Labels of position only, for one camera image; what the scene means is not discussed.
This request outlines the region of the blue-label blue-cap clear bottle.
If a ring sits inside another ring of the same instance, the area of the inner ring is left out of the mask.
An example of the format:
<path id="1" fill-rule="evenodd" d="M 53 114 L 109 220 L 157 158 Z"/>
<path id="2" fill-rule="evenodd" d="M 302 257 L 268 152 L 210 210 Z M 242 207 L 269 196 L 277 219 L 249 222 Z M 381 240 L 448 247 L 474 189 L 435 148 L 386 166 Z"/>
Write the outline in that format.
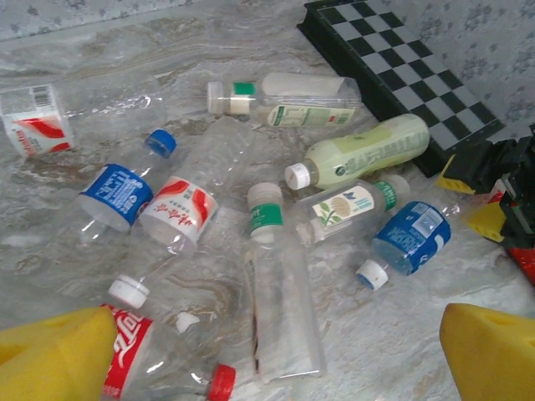
<path id="1" fill-rule="evenodd" d="M 67 220 L 68 238 L 85 246 L 108 231 L 128 232 L 163 185 L 176 148 L 172 134 L 156 129 L 117 149 L 77 195 Z"/>

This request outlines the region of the red glitter strip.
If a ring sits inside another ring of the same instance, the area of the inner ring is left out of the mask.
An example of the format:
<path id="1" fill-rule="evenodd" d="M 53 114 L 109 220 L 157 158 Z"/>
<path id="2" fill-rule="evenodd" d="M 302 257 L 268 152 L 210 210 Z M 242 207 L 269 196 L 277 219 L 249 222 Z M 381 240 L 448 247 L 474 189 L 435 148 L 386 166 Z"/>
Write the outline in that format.
<path id="1" fill-rule="evenodd" d="M 535 288 L 535 248 L 507 249 L 507 254 L 513 259 L 533 288 Z"/>

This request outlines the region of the flower-label clear bottle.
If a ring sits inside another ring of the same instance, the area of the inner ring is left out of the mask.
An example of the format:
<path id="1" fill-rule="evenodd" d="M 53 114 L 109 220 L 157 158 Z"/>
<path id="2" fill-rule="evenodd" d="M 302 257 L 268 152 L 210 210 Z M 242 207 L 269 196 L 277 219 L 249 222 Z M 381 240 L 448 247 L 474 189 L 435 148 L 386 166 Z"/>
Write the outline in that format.
<path id="1" fill-rule="evenodd" d="M 400 175 L 386 175 L 375 183 L 357 179 L 297 201 L 290 216 L 303 244 L 315 246 L 377 231 L 409 194 L 410 184 Z"/>

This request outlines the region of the pale green opaque bottle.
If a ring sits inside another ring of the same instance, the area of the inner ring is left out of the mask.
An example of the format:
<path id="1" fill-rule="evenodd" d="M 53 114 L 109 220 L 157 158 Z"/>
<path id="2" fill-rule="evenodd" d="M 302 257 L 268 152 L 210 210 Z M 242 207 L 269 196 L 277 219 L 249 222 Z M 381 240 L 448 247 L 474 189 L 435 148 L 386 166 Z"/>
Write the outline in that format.
<path id="1" fill-rule="evenodd" d="M 402 114 L 363 133 L 321 140 L 303 161 L 288 166 L 284 179 L 292 190 L 326 190 L 422 155 L 431 140 L 425 121 Z"/>

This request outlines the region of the red-cap unlabelled clear bottle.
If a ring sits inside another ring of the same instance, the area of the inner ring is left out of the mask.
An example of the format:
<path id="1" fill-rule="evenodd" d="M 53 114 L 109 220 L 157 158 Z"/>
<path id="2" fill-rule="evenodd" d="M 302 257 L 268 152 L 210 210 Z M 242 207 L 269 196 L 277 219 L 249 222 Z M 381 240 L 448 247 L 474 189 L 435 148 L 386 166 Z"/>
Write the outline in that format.
<path id="1" fill-rule="evenodd" d="M 191 320 L 182 327 L 151 324 L 144 378 L 147 401 L 171 401 L 180 395 L 201 401 L 229 401 L 236 369 L 218 360 L 212 333 Z"/>

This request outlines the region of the blue-label white-cap bottle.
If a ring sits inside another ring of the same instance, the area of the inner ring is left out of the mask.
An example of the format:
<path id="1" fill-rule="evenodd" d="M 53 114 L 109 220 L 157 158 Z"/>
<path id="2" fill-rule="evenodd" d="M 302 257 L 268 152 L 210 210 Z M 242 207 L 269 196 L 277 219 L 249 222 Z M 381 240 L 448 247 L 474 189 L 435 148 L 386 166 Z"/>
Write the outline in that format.
<path id="1" fill-rule="evenodd" d="M 460 213 L 461 200 L 453 195 L 408 200 L 373 236 L 356 277 L 376 291 L 391 272 L 414 274 L 450 241 L 451 222 Z"/>

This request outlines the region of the red-label white-cap bottle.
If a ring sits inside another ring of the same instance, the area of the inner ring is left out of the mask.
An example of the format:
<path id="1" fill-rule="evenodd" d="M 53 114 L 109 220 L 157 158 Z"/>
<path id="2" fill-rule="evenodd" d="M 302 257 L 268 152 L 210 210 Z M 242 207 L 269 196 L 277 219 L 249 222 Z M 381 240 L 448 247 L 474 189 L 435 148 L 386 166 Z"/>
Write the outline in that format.
<path id="1" fill-rule="evenodd" d="M 176 334 L 165 324 L 140 315 L 136 309 L 148 297 L 148 289 L 136 280 L 120 275 L 109 294 L 117 304 L 106 303 L 117 328 L 114 355 L 103 398 L 106 401 L 156 401 L 166 398 L 165 370 L 171 365 Z"/>

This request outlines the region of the black and grey chessboard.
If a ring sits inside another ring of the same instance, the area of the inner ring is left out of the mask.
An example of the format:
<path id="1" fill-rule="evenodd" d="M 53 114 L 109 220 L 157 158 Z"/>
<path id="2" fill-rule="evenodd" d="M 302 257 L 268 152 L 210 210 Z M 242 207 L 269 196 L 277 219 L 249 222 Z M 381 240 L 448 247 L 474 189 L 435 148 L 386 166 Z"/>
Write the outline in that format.
<path id="1" fill-rule="evenodd" d="M 298 29 L 340 76 L 356 80 L 379 121 L 415 114 L 431 141 L 416 166 L 440 172 L 460 148 L 487 140 L 504 124 L 381 0 L 307 3 Z"/>

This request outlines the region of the green-band tall clear bottle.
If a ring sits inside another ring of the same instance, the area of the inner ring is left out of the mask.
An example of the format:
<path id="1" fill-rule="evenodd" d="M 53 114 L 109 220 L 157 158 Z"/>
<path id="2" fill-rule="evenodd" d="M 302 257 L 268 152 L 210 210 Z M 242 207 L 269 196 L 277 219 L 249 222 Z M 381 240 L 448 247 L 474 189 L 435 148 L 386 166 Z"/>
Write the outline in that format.
<path id="1" fill-rule="evenodd" d="M 305 248 L 286 220 L 278 185 L 247 193 L 250 241 L 244 261 L 251 277 L 252 356 L 258 379 L 284 385 L 327 373 Z"/>

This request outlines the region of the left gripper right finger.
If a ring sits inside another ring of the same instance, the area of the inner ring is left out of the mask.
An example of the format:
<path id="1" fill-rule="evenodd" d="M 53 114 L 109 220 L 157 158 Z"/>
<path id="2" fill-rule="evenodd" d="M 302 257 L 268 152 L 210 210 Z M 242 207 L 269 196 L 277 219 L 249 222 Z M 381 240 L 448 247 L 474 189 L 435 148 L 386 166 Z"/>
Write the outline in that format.
<path id="1" fill-rule="evenodd" d="M 450 303 L 440 342 L 461 401 L 535 401 L 535 319 Z"/>

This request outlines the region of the red-white label crushed bottle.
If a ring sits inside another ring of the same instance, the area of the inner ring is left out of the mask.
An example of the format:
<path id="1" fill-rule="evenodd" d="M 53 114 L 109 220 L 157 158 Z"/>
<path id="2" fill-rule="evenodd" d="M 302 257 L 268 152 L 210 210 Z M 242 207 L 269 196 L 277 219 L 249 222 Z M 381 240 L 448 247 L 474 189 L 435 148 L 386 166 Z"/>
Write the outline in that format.
<path id="1" fill-rule="evenodd" d="M 241 178 L 255 133 L 231 117 L 215 121 L 173 172 L 138 222 L 170 254 L 191 254 L 219 207 Z"/>

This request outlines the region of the barcode red-white label bottle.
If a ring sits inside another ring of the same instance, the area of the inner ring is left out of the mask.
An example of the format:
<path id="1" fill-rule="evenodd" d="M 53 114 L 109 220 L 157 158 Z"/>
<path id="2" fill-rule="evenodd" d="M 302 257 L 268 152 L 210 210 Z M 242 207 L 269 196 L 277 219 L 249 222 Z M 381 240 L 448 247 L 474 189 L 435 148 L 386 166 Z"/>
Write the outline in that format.
<path id="1" fill-rule="evenodd" d="M 152 77 L 108 76 L 0 89 L 0 142 L 23 158 L 117 140 L 162 124 Z"/>

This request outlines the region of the white-cap green-label clear bottle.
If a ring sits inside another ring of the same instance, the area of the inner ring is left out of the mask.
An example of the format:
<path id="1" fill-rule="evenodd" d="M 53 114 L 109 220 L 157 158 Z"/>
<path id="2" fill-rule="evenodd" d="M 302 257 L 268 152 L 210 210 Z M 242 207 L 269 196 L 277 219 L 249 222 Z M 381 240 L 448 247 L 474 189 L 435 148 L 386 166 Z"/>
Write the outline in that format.
<path id="1" fill-rule="evenodd" d="M 271 127 L 341 127 L 362 109 L 355 79 L 271 72 L 255 82 L 212 81 L 211 114 L 244 115 Z"/>

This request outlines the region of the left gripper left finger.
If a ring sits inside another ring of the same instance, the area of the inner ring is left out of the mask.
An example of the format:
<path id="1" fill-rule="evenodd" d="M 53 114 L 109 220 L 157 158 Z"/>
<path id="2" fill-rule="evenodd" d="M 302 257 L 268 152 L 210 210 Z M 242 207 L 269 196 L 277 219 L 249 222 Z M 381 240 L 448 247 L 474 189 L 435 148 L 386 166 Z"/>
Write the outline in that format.
<path id="1" fill-rule="evenodd" d="M 99 401 L 116 335 L 107 307 L 0 330 L 0 401 Z"/>

